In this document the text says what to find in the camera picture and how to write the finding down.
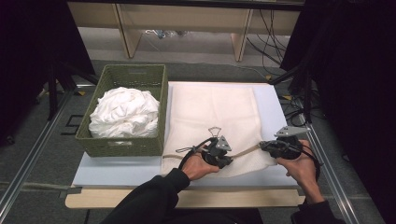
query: white table surface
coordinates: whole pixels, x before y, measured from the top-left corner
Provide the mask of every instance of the white table surface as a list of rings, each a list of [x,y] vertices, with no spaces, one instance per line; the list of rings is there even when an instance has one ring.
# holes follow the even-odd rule
[[[210,85],[230,88],[253,88],[262,120],[262,139],[276,139],[274,134],[286,126],[285,117],[273,86],[256,83],[203,83],[169,82],[168,107],[172,104],[172,89],[175,85]],[[169,130],[170,113],[166,114],[165,141]],[[191,187],[260,187],[294,188],[296,181],[286,176],[283,166],[269,166],[264,170],[227,178],[204,177],[191,182]],[[76,187],[135,187],[161,173],[161,157],[107,157],[91,158],[84,153],[73,185]]]

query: person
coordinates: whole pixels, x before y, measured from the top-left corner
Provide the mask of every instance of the person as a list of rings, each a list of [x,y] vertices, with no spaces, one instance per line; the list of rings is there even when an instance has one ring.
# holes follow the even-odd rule
[[[301,140],[304,148],[309,148],[305,140]],[[295,160],[276,159],[278,164],[287,169],[287,176],[293,177],[301,186],[306,197],[306,204],[299,205],[300,211],[291,215],[295,224],[345,223],[334,217],[329,203],[323,198],[316,180],[316,169],[313,161],[304,153]],[[175,168],[168,175],[154,176],[150,181],[137,187],[129,193],[102,221],[102,224],[228,224],[228,223],[258,223],[251,219],[243,220],[227,213],[200,212],[191,209],[186,214],[180,214],[175,209],[177,194],[185,189],[191,181],[205,175],[219,172],[219,167],[209,165],[197,152],[189,157],[181,170]]]

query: table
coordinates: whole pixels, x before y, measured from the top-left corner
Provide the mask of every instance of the table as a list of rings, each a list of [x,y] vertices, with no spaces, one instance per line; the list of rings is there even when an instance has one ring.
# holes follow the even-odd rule
[[[168,108],[172,104],[174,85],[212,85],[253,88],[262,119],[262,138],[275,139],[286,126],[273,86],[252,83],[169,82]],[[169,130],[167,113],[165,139]],[[161,157],[90,158],[84,154],[73,186],[81,192],[69,194],[65,204],[70,208],[108,208],[116,206],[133,188],[161,171]],[[303,201],[298,185],[285,176],[283,166],[229,178],[203,178],[194,181],[180,194],[178,207],[262,207],[295,206]]]

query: white fabric sheet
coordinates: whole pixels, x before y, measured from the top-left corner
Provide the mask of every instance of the white fabric sheet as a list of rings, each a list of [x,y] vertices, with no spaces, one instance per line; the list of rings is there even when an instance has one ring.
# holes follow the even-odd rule
[[[211,137],[209,128],[220,127],[236,155],[261,140],[261,121],[253,89],[210,86],[174,86],[169,136],[163,155],[184,156],[176,149],[196,146]],[[163,158],[162,173],[178,167],[180,159]],[[267,153],[255,150],[237,157],[212,177],[231,177],[265,169],[276,162]]]

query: black sleeve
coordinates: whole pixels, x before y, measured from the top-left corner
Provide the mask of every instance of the black sleeve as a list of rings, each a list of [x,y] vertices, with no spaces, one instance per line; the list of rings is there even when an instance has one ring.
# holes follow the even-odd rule
[[[161,223],[166,212],[177,205],[177,194],[189,184],[189,178],[178,169],[165,177],[156,175],[129,193],[102,224]]]
[[[300,204],[300,211],[291,215],[293,224],[344,224],[344,220],[334,217],[329,202]]]

